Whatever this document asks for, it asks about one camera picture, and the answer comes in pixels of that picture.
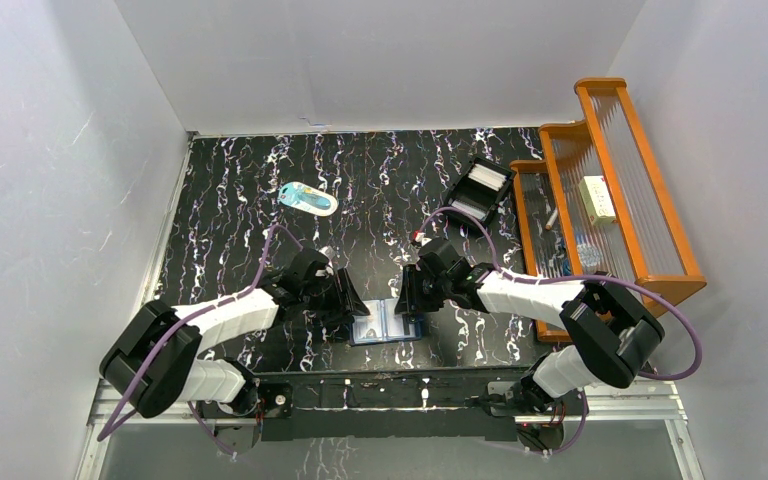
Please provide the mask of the blue leather card holder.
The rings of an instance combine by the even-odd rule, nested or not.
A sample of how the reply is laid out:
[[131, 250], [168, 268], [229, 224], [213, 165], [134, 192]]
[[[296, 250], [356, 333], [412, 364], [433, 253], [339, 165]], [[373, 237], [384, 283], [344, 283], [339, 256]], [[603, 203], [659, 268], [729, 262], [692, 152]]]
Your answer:
[[425, 316], [397, 314], [396, 304], [394, 298], [364, 301], [369, 315], [353, 317], [349, 343], [365, 346], [420, 339]]

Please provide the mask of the black card box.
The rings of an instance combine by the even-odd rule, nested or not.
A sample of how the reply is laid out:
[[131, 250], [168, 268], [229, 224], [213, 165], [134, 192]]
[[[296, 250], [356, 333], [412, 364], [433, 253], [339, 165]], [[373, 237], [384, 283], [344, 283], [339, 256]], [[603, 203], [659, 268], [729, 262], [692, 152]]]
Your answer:
[[[508, 176], [505, 189], [496, 192], [469, 179], [467, 177], [467, 173], [469, 172], [472, 164], [475, 162], [484, 164], [490, 168], [495, 169], [496, 171], [499, 171], [500, 173], [505, 173]], [[465, 171], [460, 175], [457, 181], [447, 190], [443, 202], [443, 214], [471, 227], [475, 227], [475, 224], [471, 221], [471, 219], [474, 219], [485, 229], [488, 229], [497, 216], [503, 201], [510, 193], [514, 177], [514, 172], [509, 168], [503, 167], [480, 157], [474, 158], [468, 163]], [[486, 210], [486, 217], [482, 220], [477, 220], [469, 215], [464, 214], [463, 212], [451, 206], [454, 200], [461, 200], [462, 202], [469, 203], [475, 207]]]

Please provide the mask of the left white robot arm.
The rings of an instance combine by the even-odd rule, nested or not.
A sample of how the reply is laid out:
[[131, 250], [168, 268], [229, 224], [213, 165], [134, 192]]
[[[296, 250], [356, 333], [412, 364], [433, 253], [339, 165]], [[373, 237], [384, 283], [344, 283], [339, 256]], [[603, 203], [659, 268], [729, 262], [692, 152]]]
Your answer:
[[287, 266], [263, 271], [253, 288], [192, 305], [145, 303], [102, 358], [99, 372], [144, 418], [176, 402], [213, 402], [246, 416], [260, 402], [257, 377], [233, 358], [202, 355], [298, 312], [337, 323], [370, 313], [346, 269], [333, 269], [324, 253], [304, 248]]

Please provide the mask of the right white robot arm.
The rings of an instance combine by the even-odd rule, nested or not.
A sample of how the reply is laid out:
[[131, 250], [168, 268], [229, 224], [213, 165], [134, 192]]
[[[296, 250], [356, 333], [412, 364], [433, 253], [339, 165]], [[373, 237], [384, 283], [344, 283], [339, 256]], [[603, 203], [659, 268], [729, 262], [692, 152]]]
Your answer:
[[442, 238], [426, 242], [403, 269], [398, 315], [436, 312], [445, 302], [484, 313], [512, 314], [564, 330], [570, 346], [544, 356], [525, 374], [520, 392], [537, 414], [550, 413], [563, 395], [602, 382], [626, 388], [665, 331], [615, 279], [546, 282], [515, 276], [490, 263], [472, 265]]

